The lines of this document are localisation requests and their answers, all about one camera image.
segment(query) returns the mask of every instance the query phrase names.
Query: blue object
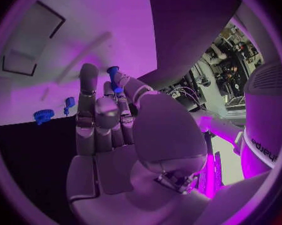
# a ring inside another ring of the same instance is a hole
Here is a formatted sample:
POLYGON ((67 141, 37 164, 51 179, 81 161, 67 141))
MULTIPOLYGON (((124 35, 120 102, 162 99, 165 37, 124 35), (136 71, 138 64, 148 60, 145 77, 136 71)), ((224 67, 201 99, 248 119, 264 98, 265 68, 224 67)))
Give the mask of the blue object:
POLYGON ((75 98, 73 98, 73 97, 68 97, 67 99, 66 99, 66 107, 64 108, 64 114, 66 115, 66 116, 68 116, 69 115, 69 108, 71 108, 71 107, 73 107, 75 105, 75 98))
POLYGON ((111 78, 111 87, 112 87, 112 90, 115 92, 115 93, 121 93, 123 92, 123 88, 119 87, 116 83, 115 83, 115 80, 114 80, 114 77, 115 77, 115 74, 116 72, 119 70, 119 67, 118 66, 112 66, 110 67, 109 69, 107 69, 107 73, 110 75, 110 78, 111 78))
POLYGON ((41 125, 42 123, 48 122, 51 120, 51 117, 54 116, 54 111, 51 109, 45 109, 37 111, 33 114, 36 122, 38 125, 41 125))

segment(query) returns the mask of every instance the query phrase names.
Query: pink light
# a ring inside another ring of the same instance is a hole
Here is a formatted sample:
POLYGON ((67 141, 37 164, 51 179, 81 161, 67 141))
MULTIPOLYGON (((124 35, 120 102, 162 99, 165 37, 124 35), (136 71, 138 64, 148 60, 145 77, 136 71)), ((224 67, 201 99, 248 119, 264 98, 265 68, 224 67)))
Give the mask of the pink light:
POLYGON ((207 168, 207 181, 206 181, 206 196, 212 198, 214 196, 214 156, 209 154, 206 162, 207 168))

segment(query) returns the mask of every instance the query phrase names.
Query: logo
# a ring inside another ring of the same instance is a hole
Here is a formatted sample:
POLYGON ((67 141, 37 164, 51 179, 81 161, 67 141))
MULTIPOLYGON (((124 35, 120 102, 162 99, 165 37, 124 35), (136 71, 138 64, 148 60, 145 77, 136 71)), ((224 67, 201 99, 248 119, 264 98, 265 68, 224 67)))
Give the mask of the logo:
POLYGON ((269 150, 267 150, 266 148, 264 148, 260 143, 256 142, 254 139, 251 139, 252 144, 255 145, 255 147, 262 153, 264 154, 266 157, 269 157, 271 159, 272 162, 275 162, 277 159, 277 156, 275 156, 274 154, 272 154, 269 150))

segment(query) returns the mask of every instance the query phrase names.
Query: dark floor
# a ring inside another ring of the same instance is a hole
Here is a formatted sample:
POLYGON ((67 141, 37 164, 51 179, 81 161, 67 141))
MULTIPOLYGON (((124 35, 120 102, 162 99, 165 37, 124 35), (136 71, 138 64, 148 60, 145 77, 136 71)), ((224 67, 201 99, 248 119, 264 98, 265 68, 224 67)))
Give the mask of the dark floor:
MULTIPOLYGON (((15 181, 41 211, 59 224, 76 224, 66 199, 75 117, 0 126, 0 149, 15 181)), ((1 207, 8 209, 4 202, 1 207)))

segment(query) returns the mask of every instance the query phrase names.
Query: air vent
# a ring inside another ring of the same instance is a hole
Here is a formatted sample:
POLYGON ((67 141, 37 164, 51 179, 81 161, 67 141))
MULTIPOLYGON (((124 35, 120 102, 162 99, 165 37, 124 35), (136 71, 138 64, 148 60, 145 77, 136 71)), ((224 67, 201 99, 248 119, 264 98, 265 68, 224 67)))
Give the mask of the air vent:
POLYGON ((282 94, 282 66, 277 63, 259 66, 250 76, 246 92, 264 95, 282 94))

